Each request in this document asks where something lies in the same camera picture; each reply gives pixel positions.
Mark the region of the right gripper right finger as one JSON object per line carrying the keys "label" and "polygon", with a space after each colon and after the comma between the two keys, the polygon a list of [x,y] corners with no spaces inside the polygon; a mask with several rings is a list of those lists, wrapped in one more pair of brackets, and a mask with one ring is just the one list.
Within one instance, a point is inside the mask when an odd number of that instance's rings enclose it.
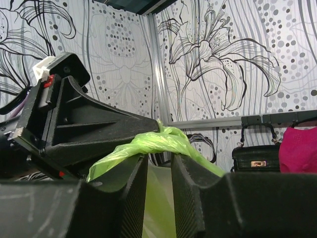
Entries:
{"label": "right gripper right finger", "polygon": [[314,174],[227,173],[218,177],[193,159],[171,160],[179,238],[314,238]]}

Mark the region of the black leather handbag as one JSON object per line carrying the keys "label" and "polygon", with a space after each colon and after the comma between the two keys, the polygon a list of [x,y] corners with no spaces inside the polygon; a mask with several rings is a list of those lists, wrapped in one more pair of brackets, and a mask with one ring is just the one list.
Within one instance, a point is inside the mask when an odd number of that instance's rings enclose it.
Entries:
{"label": "black leather handbag", "polygon": [[243,124],[241,139],[238,146],[232,151],[233,167],[231,172],[280,172],[279,148],[280,142],[274,128],[269,123],[260,123],[260,126],[269,128],[272,136],[272,145],[245,146],[245,130],[248,124]]}

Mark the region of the green plastic trash bag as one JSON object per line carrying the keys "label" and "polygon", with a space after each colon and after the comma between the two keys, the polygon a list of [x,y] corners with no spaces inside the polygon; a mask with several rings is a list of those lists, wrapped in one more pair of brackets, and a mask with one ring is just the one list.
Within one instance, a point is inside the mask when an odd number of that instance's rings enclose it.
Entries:
{"label": "green plastic trash bag", "polygon": [[212,161],[204,158],[200,150],[192,146],[195,142],[204,142],[213,147],[211,140],[200,133],[185,134],[176,127],[167,127],[158,122],[158,132],[137,134],[127,144],[116,146],[113,152],[99,159],[89,169],[87,181],[91,182],[101,175],[109,175],[124,161],[135,155],[149,156],[150,167],[147,172],[145,212],[143,221],[144,238],[174,238],[176,225],[172,191],[171,170],[162,168],[166,163],[164,152],[186,155],[190,160],[221,177],[225,171],[215,165],[216,154]]}

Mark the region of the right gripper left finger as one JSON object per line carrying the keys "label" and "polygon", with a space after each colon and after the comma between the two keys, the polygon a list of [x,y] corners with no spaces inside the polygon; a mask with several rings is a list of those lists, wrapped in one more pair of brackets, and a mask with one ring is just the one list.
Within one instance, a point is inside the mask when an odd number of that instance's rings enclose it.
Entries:
{"label": "right gripper left finger", "polygon": [[90,181],[0,183],[3,238],[140,238],[148,159],[135,155]]}

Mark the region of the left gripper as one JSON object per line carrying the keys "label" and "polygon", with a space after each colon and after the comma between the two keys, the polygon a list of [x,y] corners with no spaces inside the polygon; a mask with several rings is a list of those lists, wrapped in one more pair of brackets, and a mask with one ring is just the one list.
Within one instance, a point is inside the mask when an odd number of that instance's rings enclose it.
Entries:
{"label": "left gripper", "polygon": [[61,53],[48,69],[48,76],[9,103],[21,114],[0,124],[2,179],[34,169],[60,179],[68,173],[63,167],[102,158],[140,133],[159,130],[154,119],[84,93],[90,75],[75,53]]}

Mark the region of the magenta fabric bag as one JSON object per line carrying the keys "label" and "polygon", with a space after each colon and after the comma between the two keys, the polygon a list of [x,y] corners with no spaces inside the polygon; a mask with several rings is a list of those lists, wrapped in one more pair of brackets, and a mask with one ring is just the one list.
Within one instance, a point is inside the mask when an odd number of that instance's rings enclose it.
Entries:
{"label": "magenta fabric bag", "polygon": [[287,128],[279,148],[282,173],[317,172],[317,128]]}

